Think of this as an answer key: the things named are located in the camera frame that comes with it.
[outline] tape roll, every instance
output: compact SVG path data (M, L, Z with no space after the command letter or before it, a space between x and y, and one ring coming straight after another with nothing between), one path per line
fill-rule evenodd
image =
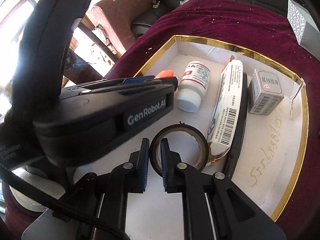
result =
M199 155L197 160L191 165L194 166L197 170L202 171L207 164L209 157L209 146L206 138L197 128L180 122L179 124L173 124L163 128L160 132L157 133L150 144L150 163L156 173L158 173L160 176L162 176L161 155L160 151L158 151L160 141L169 133L178 131L190 134L196 139L198 143Z

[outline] metal screw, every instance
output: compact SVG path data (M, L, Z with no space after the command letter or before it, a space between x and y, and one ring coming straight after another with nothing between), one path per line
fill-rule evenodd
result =
M123 167L127 170L131 169L133 167L133 164L132 163L125 163L123 164Z
M187 167L187 165L186 165L185 163L178 163L178 164L177 164L177 167L178 167L180 170L184 170L184 169Z
M222 172L217 172L215 175L214 175L217 179L224 179L224 174Z
M85 93L90 93L91 92L91 89L87 89L87 90L83 90L80 92L80 94L85 94Z
M96 177L96 174L94 172L89 172L85 175L86 180L93 180Z

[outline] medicine bottle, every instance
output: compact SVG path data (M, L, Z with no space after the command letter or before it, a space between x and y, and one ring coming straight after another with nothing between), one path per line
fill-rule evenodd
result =
M210 70L201 61L191 61L178 85L177 106L187 112L198 111L207 93Z

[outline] pink fabric armrest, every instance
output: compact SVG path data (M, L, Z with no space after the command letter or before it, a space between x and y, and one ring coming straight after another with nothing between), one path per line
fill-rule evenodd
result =
M132 21L152 7L153 0L101 0L91 10L121 57L136 41Z

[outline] bottle cap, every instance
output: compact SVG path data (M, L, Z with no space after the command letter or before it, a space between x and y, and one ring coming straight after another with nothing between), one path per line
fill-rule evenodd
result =
M185 88L179 90L176 102L180 109L193 113L198 111L201 104L201 97L197 92Z

